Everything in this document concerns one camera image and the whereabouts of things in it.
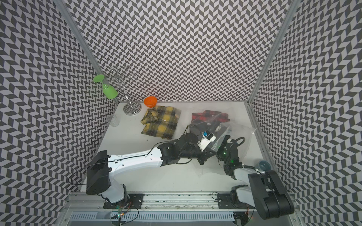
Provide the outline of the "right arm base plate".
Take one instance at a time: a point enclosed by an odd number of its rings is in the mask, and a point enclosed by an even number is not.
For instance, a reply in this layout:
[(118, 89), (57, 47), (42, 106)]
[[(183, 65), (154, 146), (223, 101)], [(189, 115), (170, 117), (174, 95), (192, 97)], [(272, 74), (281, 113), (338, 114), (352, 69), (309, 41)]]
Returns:
[(219, 209), (254, 209), (254, 206), (239, 201), (236, 195), (216, 194)]

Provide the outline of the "red black plaid shirt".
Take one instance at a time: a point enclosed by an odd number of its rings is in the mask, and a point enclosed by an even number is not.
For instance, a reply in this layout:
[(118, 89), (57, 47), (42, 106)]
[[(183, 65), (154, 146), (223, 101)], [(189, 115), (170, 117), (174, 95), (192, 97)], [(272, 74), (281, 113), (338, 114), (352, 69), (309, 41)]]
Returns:
[(229, 115), (219, 111), (205, 110), (202, 113), (192, 113), (191, 124), (195, 121), (219, 121), (229, 122)]

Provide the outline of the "yellow plaid shirt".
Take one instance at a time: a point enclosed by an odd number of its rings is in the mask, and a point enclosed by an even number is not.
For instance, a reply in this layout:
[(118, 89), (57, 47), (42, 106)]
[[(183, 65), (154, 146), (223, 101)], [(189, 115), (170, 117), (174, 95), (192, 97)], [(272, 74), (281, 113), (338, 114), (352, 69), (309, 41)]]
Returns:
[(155, 106), (146, 111), (141, 123), (142, 134), (171, 140), (176, 131), (181, 110), (172, 106)]

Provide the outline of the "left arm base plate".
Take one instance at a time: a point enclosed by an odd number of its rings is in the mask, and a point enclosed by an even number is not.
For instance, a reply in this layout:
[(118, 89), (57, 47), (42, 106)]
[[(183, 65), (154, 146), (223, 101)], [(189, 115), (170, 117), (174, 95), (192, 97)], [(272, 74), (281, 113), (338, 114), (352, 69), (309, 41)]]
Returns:
[(115, 210), (115, 209), (128, 209), (129, 204), (131, 205), (131, 209), (140, 209), (143, 204), (144, 194), (134, 193), (128, 194), (125, 198), (116, 203), (110, 203), (108, 201), (104, 202), (103, 209)]

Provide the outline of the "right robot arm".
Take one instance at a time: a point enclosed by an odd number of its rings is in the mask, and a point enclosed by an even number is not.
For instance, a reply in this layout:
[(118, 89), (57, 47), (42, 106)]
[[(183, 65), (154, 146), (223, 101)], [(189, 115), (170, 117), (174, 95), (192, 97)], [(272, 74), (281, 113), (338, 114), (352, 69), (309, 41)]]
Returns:
[(237, 202), (255, 207), (264, 220), (293, 214), (294, 203), (278, 173), (242, 163), (238, 152), (241, 144), (238, 140), (227, 139), (216, 154), (218, 160), (223, 162), (225, 174), (244, 183), (232, 188), (232, 197)]

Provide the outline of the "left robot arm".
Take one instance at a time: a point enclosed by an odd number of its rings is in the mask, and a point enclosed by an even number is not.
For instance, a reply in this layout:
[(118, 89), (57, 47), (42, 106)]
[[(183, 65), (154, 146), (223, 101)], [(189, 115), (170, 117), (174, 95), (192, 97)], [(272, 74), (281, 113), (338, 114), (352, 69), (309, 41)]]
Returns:
[(178, 164), (180, 159), (196, 159), (203, 165), (216, 155), (208, 145), (216, 136), (205, 131), (201, 135), (191, 132), (179, 139), (159, 142), (150, 150), (127, 155), (108, 154), (100, 151), (87, 166), (86, 194), (100, 195), (109, 203), (127, 201), (125, 185), (117, 182), (118, 174), (144, 168), (157, 168)]

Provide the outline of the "clear plastic vacuum bag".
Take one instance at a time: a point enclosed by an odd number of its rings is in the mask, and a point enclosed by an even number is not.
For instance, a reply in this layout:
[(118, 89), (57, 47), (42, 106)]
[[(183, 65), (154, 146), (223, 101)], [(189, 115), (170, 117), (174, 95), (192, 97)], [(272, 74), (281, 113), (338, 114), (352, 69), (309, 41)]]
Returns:
[[(246, 163), (244, 159), (249, 152), (250, 142), (251, 142), (252, 137), (255, 134), (256, 129), (234, 120), (233, 118), (230, 117), (229, 111), (227, 111), (227, 112), (219, 111), (219, 112), (228, 114), (230, 121), (221, 123), (222, 127), (226, 128), (226, 131), (220, 137), (216, 137), (215, 141), (210, 143), (206, 148), (211, 148), (213, 151), (217, 152), (223, 141), (226, 141), (227, 139), (238, 140), (239, 142), (242, 143), (238, 147), (240, 161), (242, 163), (244, 163), (245, 165), (253, 166), (251, 163)], [(222, 168), (223, 162), (219, 161), (216, 155), (209, 158), (205, 162), (205, 164), (202, 165), (201, 167), (202, 167), (202, 170), (201, 170), (200, 174), (214, 173), (214, 174), (218, 174), (218, 175), (226, 175)]]

